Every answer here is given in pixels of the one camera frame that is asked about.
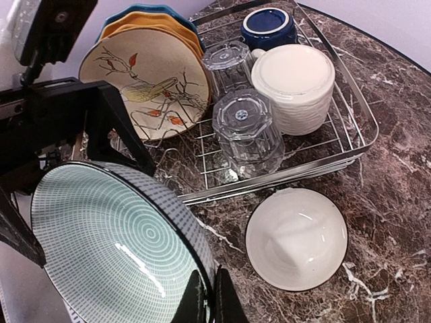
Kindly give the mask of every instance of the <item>white bowl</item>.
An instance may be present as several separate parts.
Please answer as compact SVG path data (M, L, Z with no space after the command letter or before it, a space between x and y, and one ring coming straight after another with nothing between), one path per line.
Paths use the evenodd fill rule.
M275 102L280 131L307 135L325 121L335 83L335 69L321 51L291 44L267 52L257 49L251 78L257 91Z
M347 227L327 197L288 188L253 213L246 249L265 281L287 291L306 291L323 284L340 267L347 251Z

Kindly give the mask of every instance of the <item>stack of plates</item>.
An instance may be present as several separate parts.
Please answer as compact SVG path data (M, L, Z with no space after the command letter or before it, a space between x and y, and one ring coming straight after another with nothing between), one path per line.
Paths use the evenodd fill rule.
M207 110L204 51L195 26L171 8L133 5L106 20L79 78L113 84L140 138L166 139Z

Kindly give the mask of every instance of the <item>upside-down glass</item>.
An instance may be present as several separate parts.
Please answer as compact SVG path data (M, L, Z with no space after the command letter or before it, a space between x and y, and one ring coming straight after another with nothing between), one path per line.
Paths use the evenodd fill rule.
M237 40L209 48L203 64L211 76L214 100L232 91L252 88L253 63L248 46Z
M254 89L231 92L214 107L214 133L232 168L243 178L275 172L284 141L271 114L271 101Z

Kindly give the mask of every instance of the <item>metal dish rack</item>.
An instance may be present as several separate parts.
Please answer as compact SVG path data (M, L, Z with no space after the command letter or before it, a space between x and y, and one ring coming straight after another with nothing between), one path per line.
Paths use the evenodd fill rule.
M284 136L285 160L274 174L238 179L223 158L211 127L212 106L203 120L174 138L145 143L158 164L156 178L173 189L187 205L255 192L263 188L312 178L351 165L378 137L378 125L362 92L336 50L294 1L260 0L235 5L193 22L207 47L241 39L240 24L259 6L277 6L293 13L298 36L325 52L334 62L336 85L324 125L303 137ZM127 153L120 141L114 146Z

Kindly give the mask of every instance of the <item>brown marble surface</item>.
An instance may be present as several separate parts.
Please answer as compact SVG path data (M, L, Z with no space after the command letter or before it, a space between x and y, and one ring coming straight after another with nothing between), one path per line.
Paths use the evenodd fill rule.
M317 190L339 207L350 235L343 265L304 293L273 288L254 272L245 228L274 190L192 210L253 323L431 322L431 77L377 41L307 12L336 46L380 126L360 161L288 185Z

